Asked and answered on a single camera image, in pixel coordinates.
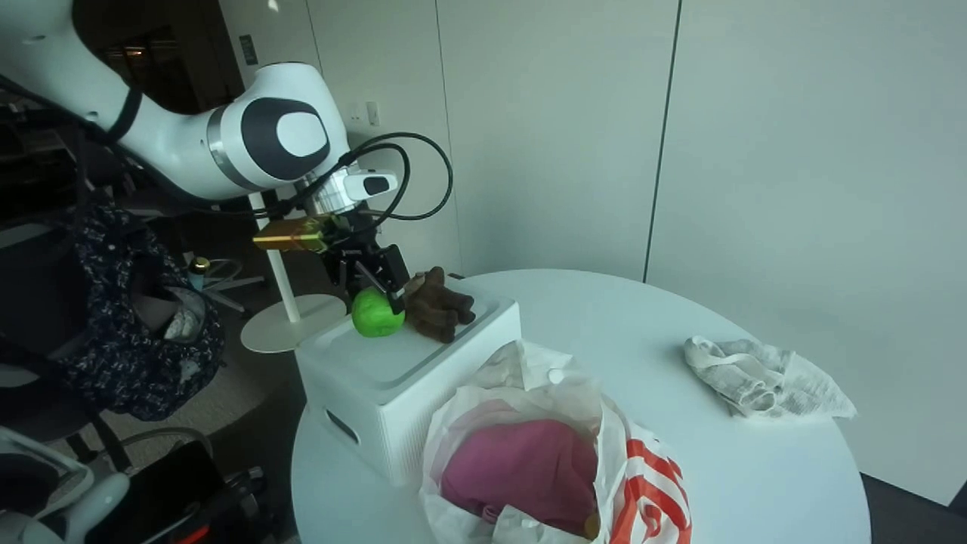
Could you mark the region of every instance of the white plastic bag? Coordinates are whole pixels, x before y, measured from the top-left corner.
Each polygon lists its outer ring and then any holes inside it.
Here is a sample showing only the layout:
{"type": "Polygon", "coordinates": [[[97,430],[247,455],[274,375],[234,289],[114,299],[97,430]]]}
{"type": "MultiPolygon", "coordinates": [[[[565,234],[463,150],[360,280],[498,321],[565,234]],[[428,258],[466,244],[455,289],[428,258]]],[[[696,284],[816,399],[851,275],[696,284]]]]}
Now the white plastic bag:
{"type": "Polygon", "coordinates": [[[655,435],[630,425],[570,356],[512,341],[441,404],[422,446],[422,509],[437,544],[580,544],[587,538],[501,508],[485,518],[441,494],[441,474],[477,430],[526,419],[563,419],[594,445],[599,538],[611,544],[689,544],[693,515],[683,474],[655,435]]]}
{"type": "Polygon", "coordinates": [[[816,363],[749,339],[687,339],[687,363],[744,419],[855,416],[851,399],[816,363]]]}

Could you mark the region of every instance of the round table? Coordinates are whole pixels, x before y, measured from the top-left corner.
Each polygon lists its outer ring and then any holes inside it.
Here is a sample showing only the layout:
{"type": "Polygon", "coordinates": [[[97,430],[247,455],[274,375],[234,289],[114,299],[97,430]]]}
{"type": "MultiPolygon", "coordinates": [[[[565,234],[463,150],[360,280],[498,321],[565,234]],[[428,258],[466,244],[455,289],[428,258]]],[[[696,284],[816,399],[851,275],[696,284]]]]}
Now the round table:
{"type": "MultiPolygon", "coordinates": [[[[530,341],[574,353],[673,450],[696,544],[871,544],[868,494],[838,422],[735,419],[683,364],[689,336],[749,336],[730,321],[611,275],[521,270],[469,280],[516,299],[530,341]]],[[[292,445],[292,509],[306,544],[431,544],[418,488],[387,487],[312,412],[292,445]]]]}

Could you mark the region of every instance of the white box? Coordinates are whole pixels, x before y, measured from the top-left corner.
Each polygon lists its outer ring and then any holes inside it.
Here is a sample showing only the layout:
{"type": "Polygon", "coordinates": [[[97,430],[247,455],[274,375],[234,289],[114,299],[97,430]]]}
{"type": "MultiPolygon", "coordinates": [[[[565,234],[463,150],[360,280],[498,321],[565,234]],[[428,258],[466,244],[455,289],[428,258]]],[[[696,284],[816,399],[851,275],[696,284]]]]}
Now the white box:
{"type": "Polygon", "coordinates": [[[441,345],[403,329],[362,339],[350,321],[298,345],[306,401],[389,484],[419,481],[428,416],[492,351],[521,339],[516,303],[475,295],[477,321],[441,345]]]}

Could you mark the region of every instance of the pink fabric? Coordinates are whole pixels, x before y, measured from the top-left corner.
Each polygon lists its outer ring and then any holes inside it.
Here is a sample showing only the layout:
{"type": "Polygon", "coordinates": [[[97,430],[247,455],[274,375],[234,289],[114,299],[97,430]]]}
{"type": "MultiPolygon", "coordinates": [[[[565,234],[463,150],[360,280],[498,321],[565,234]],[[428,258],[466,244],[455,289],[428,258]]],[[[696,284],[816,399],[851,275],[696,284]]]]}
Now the pink fabric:
{"type": "Polygon", "coordinates": [[[494,522],[503,503],[582,536],[594,513],[594,446],[560,419],[492,425],[469,435],[444,469],[447,502],[494,522]]]}

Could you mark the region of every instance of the green ball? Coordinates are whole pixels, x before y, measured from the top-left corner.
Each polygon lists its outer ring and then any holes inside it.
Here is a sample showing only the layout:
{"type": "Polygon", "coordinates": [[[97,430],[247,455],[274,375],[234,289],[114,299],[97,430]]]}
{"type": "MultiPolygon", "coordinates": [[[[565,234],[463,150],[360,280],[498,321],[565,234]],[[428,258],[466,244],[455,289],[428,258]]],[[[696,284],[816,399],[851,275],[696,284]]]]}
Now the green ball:
{"type": "Polygon", "coordinates": [[[405,323],[405,311],[392,311],[389,299],[378,289],[360,289],[350,313],[356,333],[364,339],[392,336],[405,323]]]}

